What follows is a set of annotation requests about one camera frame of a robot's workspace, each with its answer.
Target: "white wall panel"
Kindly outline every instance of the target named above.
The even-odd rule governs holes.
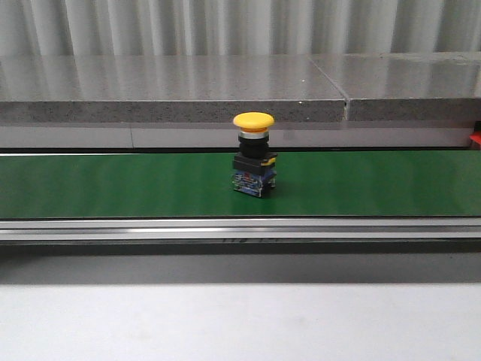
[[[0,0],[0,55],[474,50],[480,0]]]

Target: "aluminum rail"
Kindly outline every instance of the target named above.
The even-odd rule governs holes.
[[[481,240],[481,217],[0,221],[0,244]]]

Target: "green conveyor belt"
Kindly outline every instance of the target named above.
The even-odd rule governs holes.
[[[0,157],[0,218],[481,215],[481,152],[285,152],[266,199],[232,153]]]

